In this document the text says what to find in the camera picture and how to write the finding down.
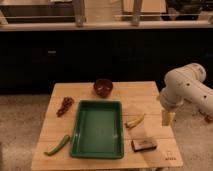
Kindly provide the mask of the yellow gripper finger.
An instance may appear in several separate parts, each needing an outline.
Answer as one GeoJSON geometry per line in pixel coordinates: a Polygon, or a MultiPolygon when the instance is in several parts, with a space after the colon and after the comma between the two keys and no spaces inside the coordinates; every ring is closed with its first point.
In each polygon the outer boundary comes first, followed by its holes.
{"type": "Polygon", "coordinates": [[[170,126],[175,117],[175,113],[167,110],[162,111],[162,125],[170,126]]]}

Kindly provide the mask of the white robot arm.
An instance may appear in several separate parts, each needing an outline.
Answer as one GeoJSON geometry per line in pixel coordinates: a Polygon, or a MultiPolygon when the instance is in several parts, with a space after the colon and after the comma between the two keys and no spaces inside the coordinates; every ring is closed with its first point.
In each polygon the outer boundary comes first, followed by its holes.
{"type": "Polygon", "coordinates": [[[158,96],[163,107],[163,126],[171,124],[174,110],[184,101],[195,104],[204,115],[213,119],[213,89],[203,83],[205,79],[206,70],[198,63],[172,69],[165,75],[165,87],[158,96]]]}

